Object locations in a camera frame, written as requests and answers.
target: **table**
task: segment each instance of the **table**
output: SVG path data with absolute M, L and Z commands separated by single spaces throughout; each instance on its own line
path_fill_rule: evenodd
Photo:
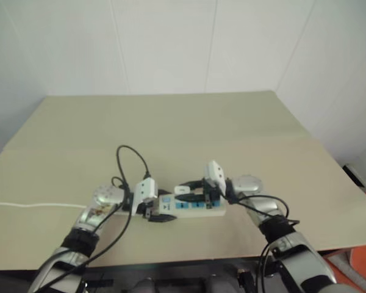
M 288 202 L 290 218 L 301 220 L 297 230 L 317 250 L 366 244 L 366 196 L 273 92 L 47 97 L 0 155 L 0 201 L 86 205 L 118 174 L 120 144 L 141 152 L 160 188 L 202 177 L 215 159 L 226 176 L 258 176 Z M 130 152 L 122 156 L 133 187 L 143 166 Z M 0 270 L 36 269 L 80 211 L 0 206 Z M 109 221 L 97 250 L 125 220 Z M 91 266 L 249 257 L 264 245 L 245 210 L 228 206 L 224 217 L 134 218 Z

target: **white cable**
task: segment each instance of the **white cable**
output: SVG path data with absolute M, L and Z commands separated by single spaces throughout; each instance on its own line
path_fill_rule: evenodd
M 61 206 L 66 208 L 79 208 L 79 209 L 86 208 L 86 206 L 82 206 L 79 204 L 69 204 L 69 203 L 33 203 L 33 204 L 0 203 L 0 206 L 14 206 L 16 208 L 38 208 L 41 206 Z

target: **beige tabletop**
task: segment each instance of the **beige tabletop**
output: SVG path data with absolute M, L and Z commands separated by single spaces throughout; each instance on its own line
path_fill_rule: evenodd
M 118 174 L 123 143 L 144 155 L 160 188 L 202 177 L 215 159 L 228 177 L 260 177 L 317 250 L 366 244 L 366 196 L 272 92 L 47 97 L 0 155 L 0 201 L 86 205 Z M 143 166 L 130 152 L 122 156 L 134 186 Z M 0 206 L 0 270 L 36 269 L 80 211 Z M 97 249 L 125 220 L 109 221 Z M 264 245 L 239 206 L 224 217 L 169 223 L 136 217 L 91 266 L 257 256 Z

